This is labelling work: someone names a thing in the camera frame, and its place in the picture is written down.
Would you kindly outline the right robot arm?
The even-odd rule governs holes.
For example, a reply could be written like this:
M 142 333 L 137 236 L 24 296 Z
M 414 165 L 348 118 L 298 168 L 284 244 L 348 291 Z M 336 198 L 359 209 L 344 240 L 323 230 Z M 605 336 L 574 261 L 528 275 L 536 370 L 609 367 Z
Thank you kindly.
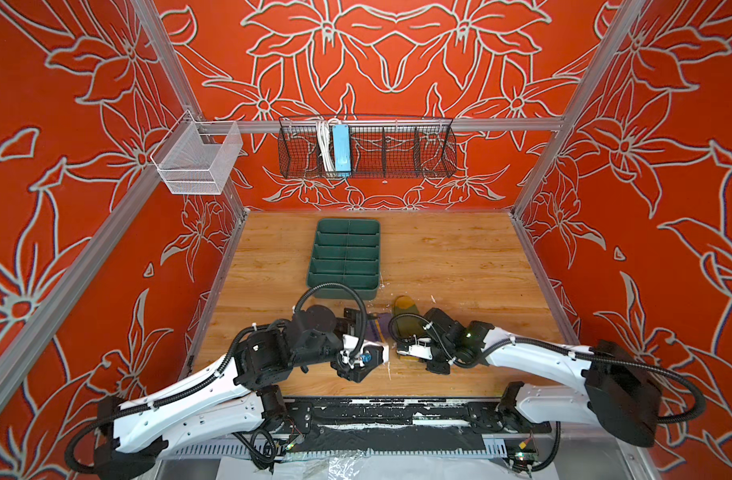
M 507 387 L 500 405 L 517 421 L 597 425 L 618 440 L 650 448 L 659 426 L 688 423 L 707 407 L 693 382 L 639 362 L 611 341 L 556 344 L 480 321 L 464 326 L 438 308 L 418 323 L 433 359 L 448 368 L 509 368 L 553 381 L 551 388 Z

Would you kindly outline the purple sock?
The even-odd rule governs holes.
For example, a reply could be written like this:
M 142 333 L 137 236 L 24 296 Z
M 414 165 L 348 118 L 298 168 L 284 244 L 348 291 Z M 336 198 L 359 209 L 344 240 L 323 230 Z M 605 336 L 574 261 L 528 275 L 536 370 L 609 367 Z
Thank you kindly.
M 390 313 L 372 313 L 369 315 L 367 324 L 366 339 L 373 342 L 390 343 L 393 342 L 393 336 L 390 330 L 390 321 L 392 315 Z

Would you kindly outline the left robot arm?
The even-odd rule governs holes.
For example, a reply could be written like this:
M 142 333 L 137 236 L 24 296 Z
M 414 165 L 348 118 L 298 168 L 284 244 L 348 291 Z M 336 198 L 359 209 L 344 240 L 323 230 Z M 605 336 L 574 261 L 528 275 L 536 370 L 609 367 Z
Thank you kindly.
M 102 400 L 96 420 L 68 441 L 65 463 L 101 479 L 132 479 L 160 455 L 201 440 L 268 437 L 268 424 L 287 417 L 279 385 L 294 370 L 328 364 L 339 377 L 360 383 L 388 363 L 388 346 L 368 340 L 368 328 L 366 313 L 350 320 L 322 305 L 247 327 L 203 370 L 136 400 Z

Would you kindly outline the green striped sock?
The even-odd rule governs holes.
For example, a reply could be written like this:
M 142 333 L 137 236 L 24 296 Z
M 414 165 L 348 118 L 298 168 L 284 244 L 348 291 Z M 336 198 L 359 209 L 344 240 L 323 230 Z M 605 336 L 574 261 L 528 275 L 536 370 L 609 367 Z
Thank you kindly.
M 393 302 L 390 330 L 396 349 L 401 343 L 419 339 L 425 339 L 432 345 L 428 322 L 420 314 L 416 302 L 407 295 L 399 296 Z M 420 362 L 428 362 L 411 356 L 400 355 L 399 353 L 398 355 Z

